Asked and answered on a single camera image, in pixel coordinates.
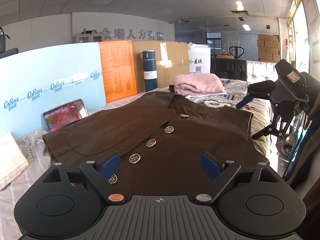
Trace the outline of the brown leather jacket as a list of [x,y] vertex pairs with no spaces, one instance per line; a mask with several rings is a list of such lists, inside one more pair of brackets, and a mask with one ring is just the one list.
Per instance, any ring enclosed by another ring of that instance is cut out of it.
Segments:
[[130,195],[188,195],[210,179],[202,153],[255,167],[266,157],[250,136],[253,115],[228,106],[194,103],[168,92],[146,93],[128,105],[102,110],[44,135],[49,153],[65,167],[120,157],[115,188]]

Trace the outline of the cream knitted sweater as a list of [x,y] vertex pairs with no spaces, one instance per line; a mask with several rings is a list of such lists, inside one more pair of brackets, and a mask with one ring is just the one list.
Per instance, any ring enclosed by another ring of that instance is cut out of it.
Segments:
[[10,132],[1,135],[0,161],[1,190],[3,190],[29,166]]

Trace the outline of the pink folded knit garment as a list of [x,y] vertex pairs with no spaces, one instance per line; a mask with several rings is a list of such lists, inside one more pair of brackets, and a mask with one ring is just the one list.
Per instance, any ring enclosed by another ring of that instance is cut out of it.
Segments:
[[225,92],[219,77],[212,73],[176,75],[173,83],[175,93],[182,96]]

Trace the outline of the stacked cardboard boxes far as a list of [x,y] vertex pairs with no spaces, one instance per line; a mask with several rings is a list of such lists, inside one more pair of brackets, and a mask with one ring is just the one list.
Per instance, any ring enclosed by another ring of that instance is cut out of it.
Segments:
[[259,61],[273,63],[280,61],[280,43],[278,35],[259,34],[257,46]]

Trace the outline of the white bag with QR code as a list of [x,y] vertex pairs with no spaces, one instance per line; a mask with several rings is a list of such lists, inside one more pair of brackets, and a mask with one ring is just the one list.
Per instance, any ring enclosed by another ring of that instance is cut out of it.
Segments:
[[207,44],[188,43],[189,73],[210,73],[211,52]]

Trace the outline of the smartphone with red screen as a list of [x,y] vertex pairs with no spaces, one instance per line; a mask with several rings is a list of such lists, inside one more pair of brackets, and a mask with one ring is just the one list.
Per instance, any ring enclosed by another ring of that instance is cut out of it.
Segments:
[[43,118],[51,132],[88,117],[88,111],[81,99],[74,100],[43,113]]

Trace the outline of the brown cardboard box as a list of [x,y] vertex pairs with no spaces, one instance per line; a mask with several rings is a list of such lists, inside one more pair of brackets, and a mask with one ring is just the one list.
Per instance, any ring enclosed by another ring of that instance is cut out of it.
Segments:
[[173,84],[173,78],[179,74],[189,73],[189,56],[187,44],[169,41],[134,41],[133,57],[137,92],[145,91],[142,52],[155,51],[157,84],[159,88]]

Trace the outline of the dark blue thermos bottle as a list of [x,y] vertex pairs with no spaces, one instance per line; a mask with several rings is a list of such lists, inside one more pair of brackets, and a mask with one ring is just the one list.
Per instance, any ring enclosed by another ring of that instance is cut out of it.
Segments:
[[154,50],[145,50],[141,52],[143,64],[143,76],[145,91],[149,92],[157,88],[157,64],[156,52]]

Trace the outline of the orange printed box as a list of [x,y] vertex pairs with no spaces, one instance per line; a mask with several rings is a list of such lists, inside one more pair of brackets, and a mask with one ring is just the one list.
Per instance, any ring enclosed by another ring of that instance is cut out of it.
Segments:
[[104,41],[99,49],[106,102],[136,95],[132,42]]

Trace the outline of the large light blue box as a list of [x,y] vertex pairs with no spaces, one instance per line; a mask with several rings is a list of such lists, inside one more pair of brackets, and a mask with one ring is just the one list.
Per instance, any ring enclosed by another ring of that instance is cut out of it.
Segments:
[[98,43],[34,49],[1,59],[1,134],[14,139],[46,129],[43,113],[81,99],[106,104]]

